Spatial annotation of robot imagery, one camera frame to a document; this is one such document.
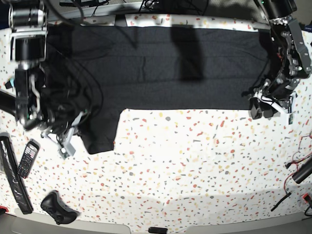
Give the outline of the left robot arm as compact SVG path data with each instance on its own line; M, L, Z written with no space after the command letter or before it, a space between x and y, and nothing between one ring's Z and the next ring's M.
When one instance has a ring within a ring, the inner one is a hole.
M270 26L270 37L278 46L281 67L271 78L266 78L250 95L252 119L271 118L276 113L288 117L292 123L295 89L302 79L312 73L312 61L304 44L299 22L293 17L297 6L293 0L258 0L263 17Z

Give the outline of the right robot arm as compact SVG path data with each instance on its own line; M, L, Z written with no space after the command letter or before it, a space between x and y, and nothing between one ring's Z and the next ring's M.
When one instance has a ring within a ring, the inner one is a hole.
M76 22L64 18L49 0L9 0L7 3L12 30L10 60L18 64L14 80L15 118L25 130L40 128L42 137L55 134L59 147L68 147L81 120L89 113L73 109L71 114L66 114L60 104L53 109L42 91L45 74L41 65L47 57L48 13L52 12L68 25Z

